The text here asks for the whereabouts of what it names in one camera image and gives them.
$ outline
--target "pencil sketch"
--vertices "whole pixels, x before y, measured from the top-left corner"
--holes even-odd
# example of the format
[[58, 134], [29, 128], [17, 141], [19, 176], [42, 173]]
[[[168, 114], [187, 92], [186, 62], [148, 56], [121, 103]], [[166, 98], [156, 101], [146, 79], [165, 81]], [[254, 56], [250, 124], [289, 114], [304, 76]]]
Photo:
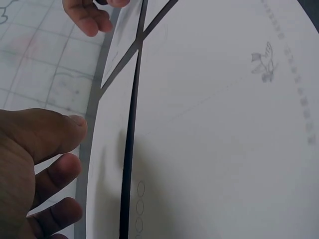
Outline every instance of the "pencil sketch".
[[253, 74], [262, 74], [263, 82], [272, 82], [274, 79], [274, 71], [277, 65], [274, 67], [273, 61], [273, 48], [269, 42], [267, 42], [265, 54], [253, 53], [252, 62], [259, 62], [259, 65], [252, 71]]
[[8, 15], [5, 14], [6, 9], [15, 1], [19, 0], [1, 0], [3, 6], [0, 6], [0, 24], [4, 24], [8, 21]]

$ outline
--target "circle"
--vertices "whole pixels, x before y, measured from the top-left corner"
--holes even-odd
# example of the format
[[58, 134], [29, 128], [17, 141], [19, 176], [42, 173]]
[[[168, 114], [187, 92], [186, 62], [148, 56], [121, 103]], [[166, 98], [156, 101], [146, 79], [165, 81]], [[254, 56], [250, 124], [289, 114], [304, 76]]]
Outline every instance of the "circle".
[[143, 220], [142, 218], [138, 217], [135, 221], [135, 229], [138, 233], [141, 233], [143, 231]]
[[143, 181], [140, 181], [138, 184], [138, 196], [141, 198], [145, 193], [145, 184]]
[[141, 199], [139, 199], [138, 202], [136, 203], [136, 212], [140, 216], [144, 212], [144, 202]]

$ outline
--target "black strip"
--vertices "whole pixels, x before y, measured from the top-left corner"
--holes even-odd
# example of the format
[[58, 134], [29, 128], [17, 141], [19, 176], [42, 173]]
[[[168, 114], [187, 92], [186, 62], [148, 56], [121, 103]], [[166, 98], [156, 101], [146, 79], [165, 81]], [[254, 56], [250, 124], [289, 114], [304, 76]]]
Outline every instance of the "black strip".
[[319, 1], [317, 0], [298, 0], [304, 11], [319, 32]]
[[125, 55], [122, 57], [122, 59], [116, 65], [116, 67], [114, 68], [113, 72], [110, 74], [109, 78], [107, 79], [107, 81], [104, 84], [104, 86], [102, 87], [102, 89], [99, 91], [99, 98], [101, 98], [104, 95], [105, 91], [108, 89], [110, 84], [114, 81], [114, 79], [117, 77], [117, 75], [123, 70], [123, 68], [126, 66], [126, 64], [134, 56], [137, 49], [138, 49], [138, 42], [134, 41], [133, 44], [129, 47], [129, 49], [125, 53]]
[[139, 78], [142, 60], [143, 49], [143, 28], [146, 17], [146, 10], [148, 6], [148, 0], [143, 0], [141, 7], [141, 14], [138, 24], [138, 30], [135, 43], [138, 44], [138, 58], [136, 62], [136, 68], [134, 73], [134, 82], [132, 89], [128, 131], [126, 136], [126, 145], [124, 153], [124, 165], [123, 165], [123, 179], [122, 179], [122, 192], [121, 192], [121, 209], [120, 209], [120, 239], [129, 238], [129, 224], [130, 224], [130, 200], [131, 200], [131, 175], [132, 175], [132, 162], [133, 162], [133, 148], [134, 148], [134, 133], [135, 133], [135, 118], [136, 108], [138, 102], [138, 89]]
[[150, 34], [151, 31], [157, 26], [157, 24], [163, 19], [163, 17], [171, 10], [171, 8], [178, 2], [178, 0], [170, 0], [162, 8], [162, 10], [156, 15], [153, 21], [150, 22], [148, 27], [143, 32], [143, 40]]

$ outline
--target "paper sheet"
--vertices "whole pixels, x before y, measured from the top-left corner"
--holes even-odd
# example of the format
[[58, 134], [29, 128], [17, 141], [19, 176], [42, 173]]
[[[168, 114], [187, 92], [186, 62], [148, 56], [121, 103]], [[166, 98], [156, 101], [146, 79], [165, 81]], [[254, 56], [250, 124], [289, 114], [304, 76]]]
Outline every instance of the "paper sheet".
[[318, 62], [296, 0], [179, 1], [144, 42], [129, 238], [318, 238]]
[[162, 8], [168, 3], [169, 0], [151, 0], [148, 1], [148, 7], [145, 16], [144, 30], [149, 26], [151, 21], [162, 10]]
[[137, 53], [99, 101], [87, 187], [87, 239], [119, 237], [123, 162]]
[[126, 7], [121, 9], [106, 60], [101, 87], [104, 86], [119, 61], [135, 41], [141, 7], [142, 0], [131, 0]]

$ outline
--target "hand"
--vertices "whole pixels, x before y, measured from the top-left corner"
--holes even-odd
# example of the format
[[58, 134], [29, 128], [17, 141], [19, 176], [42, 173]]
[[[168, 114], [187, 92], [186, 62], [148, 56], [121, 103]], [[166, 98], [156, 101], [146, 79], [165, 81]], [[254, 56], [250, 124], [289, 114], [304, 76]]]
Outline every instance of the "hand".
[[[95, 36], [98, 31], [108, 32], [112, 29], [110, 16], [99, 10], [93, 0], [62, 0], [65, 12], [75, 24], [88, 36]], [[112, 7], [124, 7], [130, 0], [97, 0], [99, 4]]]
[[26, 215], [79, 175], [80, 160], [65, 154], [37, 175], [34, 165], [72, 151], [86, 131], [81, 117], [41, 109], [0, 110], [0, 238], [66, 238], [53, 234], [81, 219], [74, 199]]

